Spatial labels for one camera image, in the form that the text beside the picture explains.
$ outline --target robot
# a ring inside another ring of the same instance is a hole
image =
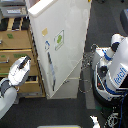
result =
[[[105,104],[116,105],[128,91],[128,37],[114,34],[111,47],[96,48],[92,69],[93,91]]]
[[[13,105],[17,90],[15,86],[21,86],[27,80],[30,71],[31,58],[21,57],[12,65],[8,78],[0,81],[0,119]]]

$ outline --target cabinet drawer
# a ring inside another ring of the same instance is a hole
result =
[[[28,31],[0,32],[0,49],[28,49],[31,48]]]
[[[20,57],[28,55],[31,58],[31,65],[34,65],[34,58],[31,49],[26,50],[0,50],[0,67],[12,66]]]
[[[37,79],[36,81],[25,82],[25,84],[19,87],[18,93],[32,93],[32,92],[40,92],[40,91],[41,89],[40,89],[39,82]]]
[[[7,77],[9,70],[10,70],[10,67],[8,67],[8,66],[0,67],[0,77]],[[29,76],[37,76],[37,75],[38,75],[38,70],[37,70],[36,65],[31,65]]]

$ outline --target refrigerator door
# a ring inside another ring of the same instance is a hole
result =
[[[28,10],[49,97],[83,58],[90,8],[88,0],[41,0]]]

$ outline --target floor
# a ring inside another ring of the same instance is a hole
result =
[[[111,44],[111,36],[120,33],[126,36],[120,23],[120,12],[128,7],[128,1],[120,0],[93,0],[91,16],[86,39],[85,52],[91,52],[92,44],[108,47]],[[90,71],[83,70],[81,79]],[[86,82],[80,81],[82,89],[87,89]],[[95,98],[90,91],[94,102],[89,103],[89,93],[79,91],[77,99],[46,100],[45,98],[20,99],[18,105],[13,105],[7,114],[0,120],[0,128],[37,128],[45,125],[79,125],[83,128],[92,128],[91,115],[97,116],[101,128],[105,119],[96,109]]]

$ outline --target white refrigerator door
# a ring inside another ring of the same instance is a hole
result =
[[[28,10],[49,97],[83,58],[90,8],[88,0],[41,0]]]

